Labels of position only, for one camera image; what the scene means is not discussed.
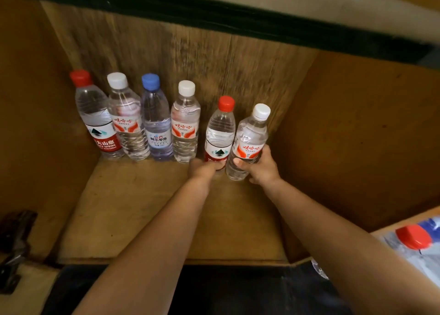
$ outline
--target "red bottle cap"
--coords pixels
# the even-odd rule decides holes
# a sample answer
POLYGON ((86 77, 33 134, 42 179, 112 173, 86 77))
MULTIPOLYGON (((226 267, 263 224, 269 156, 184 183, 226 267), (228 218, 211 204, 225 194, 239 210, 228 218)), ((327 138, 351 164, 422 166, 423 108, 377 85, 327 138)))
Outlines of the red bottle cap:
POLYGON ((410 225, 396 229, 396 235, 400 242, 409 249, 421 250, 432 245, 431 236, 419 225, 410 225))
POLYGON ((234 110, 235 101, 231 96, 222 96, 219 98, 219 109, 223 112, 231 112, 234 110))
POLYGON ((70 72, 70 79, 72 79, 77 88, 90 86, 93 84, 90 73, 83 69, 70 72))

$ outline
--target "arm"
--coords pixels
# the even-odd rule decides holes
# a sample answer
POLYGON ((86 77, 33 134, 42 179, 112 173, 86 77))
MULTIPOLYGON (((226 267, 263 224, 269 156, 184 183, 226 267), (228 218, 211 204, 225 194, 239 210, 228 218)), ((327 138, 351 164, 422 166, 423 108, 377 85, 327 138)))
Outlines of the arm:
POLYGON ((168 313, 209 184, 223 165, 191 161, 186 183, 108 266, 74 315, 168 313))
POLYGON ((357 314, 440 314, 440 290, 393 250, 283 181, 269 146, 234 163, 260 184, 357 314))

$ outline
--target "person's left hand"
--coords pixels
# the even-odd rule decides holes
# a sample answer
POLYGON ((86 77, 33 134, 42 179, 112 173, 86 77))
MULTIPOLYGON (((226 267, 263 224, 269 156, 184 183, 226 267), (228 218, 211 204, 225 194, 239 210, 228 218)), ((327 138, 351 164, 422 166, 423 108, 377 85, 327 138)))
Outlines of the person's left hand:
POLYGON ((223 168, 225 163, 226 160, 221 162, 203 162, 197 158, 192 159, 188 168, 188 178, 201 179, 209 183, 216 171, 223 168))

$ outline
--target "person's right hand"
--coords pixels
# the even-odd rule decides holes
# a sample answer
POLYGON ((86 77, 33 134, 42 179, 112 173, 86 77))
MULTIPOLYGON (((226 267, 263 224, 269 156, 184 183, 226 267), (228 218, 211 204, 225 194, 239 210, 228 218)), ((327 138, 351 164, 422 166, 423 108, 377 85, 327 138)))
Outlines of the person's right hand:
POLYGON ((251 183, 260 184, 262 187, 266 187, 274 181, 281 179, 269 145, 263 147, 260 160, 257 163, 250 164, 236 157, 234 164, 245 172, 250 173, 252 178, 249 181, 251 183))

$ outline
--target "white bottle cap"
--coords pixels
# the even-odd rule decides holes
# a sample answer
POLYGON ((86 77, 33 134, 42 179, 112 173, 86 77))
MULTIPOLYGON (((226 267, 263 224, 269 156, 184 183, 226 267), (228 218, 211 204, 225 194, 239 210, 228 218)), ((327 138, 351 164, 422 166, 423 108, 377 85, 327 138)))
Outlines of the white bottle cap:
POLYGON ((179 94, 185 97, 193 96, 195 93, 195 84, 189 80, 179 82, 179 94))
POLYGON ((252 117, 258 121, 265 121, 271 114, 271 108, 263 103, 258 103, 253 107, 252 117))
POLYGON ((107 75, 107 81, 113 89, 124 89, 129 86, 127 77, 124 73, 114 72, 107 75))

